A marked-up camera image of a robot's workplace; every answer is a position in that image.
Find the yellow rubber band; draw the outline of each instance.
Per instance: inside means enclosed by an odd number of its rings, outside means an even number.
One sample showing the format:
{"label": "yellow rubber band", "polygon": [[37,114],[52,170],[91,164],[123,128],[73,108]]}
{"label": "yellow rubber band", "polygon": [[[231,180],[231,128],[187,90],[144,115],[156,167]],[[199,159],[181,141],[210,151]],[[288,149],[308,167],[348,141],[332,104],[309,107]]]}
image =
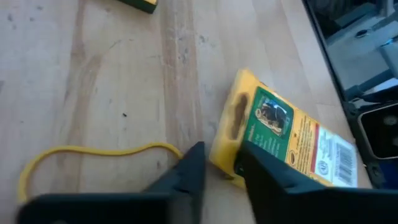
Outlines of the yellow rubber band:
{"label": "yellow rubber band", "polygon": [[43,153],[39,154],[36,156],[34,159],[32,159],[26,166],[25,169],[22,171],[22,173],[19,176],[19,183],[18,183],[18,201],[20,202],[26,202],[27,201],[27,194],[26,194],[26,188],[27,184],[29,182],[29,177],[31,173],[34,171],[36,168],[37,164],[39,164],[40,161],[45,159],[47,156],[58,153],[58,152],[79,152],[83,154],[91,154],[91,155],[97,155],[97,156],[126,156],[126,155],[131,155],[135,154],[138,152],[142,152],[146,149],[150,149],[153,147],[162,147],[164,149],[169,150],[170,152],[174,153],[179,159],[182,159],[183,154],[173,145],[167,144],[167,143],[162,143],[162,142],[153,142],[150,144],[146,144],[145,146],[137,147],[134,149],[127,149],[127,150],[118,150],[118,151],[113,151],[113,150],[99,150],[99,149],[94,149],[90,147],[81,147],[81,146],[57,146],[53,147],[47,151],[44,151]]}

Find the wood grain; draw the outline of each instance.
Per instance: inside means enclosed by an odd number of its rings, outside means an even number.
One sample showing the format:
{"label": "wood grain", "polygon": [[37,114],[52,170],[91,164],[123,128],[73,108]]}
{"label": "wood grain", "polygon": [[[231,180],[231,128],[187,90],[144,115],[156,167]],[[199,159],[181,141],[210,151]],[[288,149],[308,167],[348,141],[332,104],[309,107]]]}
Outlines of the wood grain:
{"label": "wood grain", "polygon": [[[24,164],[59,144],[208,149],[239,68],[353,141],[300,1],[169,0],[148,15],[114,0],[0,2],[0,222],[12,223]],[[175,164],[57,154],[30,195],[137,192]],[[362,187],[369,187],[364,169]],[[206,175],[203,223],[253,223],[246,193]]]}

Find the green and yellow object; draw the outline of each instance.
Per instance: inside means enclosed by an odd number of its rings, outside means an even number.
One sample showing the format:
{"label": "green and yellow object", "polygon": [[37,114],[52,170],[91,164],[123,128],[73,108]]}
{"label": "green and yellow object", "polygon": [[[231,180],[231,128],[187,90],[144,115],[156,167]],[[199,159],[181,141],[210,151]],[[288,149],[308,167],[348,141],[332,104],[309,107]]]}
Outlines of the green and yellow object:
{"label": "green and yellow object", "polygon": [[149,14],[154,13],[155,8],[157,6],[157,0],[119,0],[123,3],[126,3],[132,7],[140,9]]}
{"label": "green and yellow object", "polygon": [[249,70],[241,70],[225,103],[210,161],[245,188],[237,153],[251,141],[324,185],[357,187],[356,148],[295,107]]}

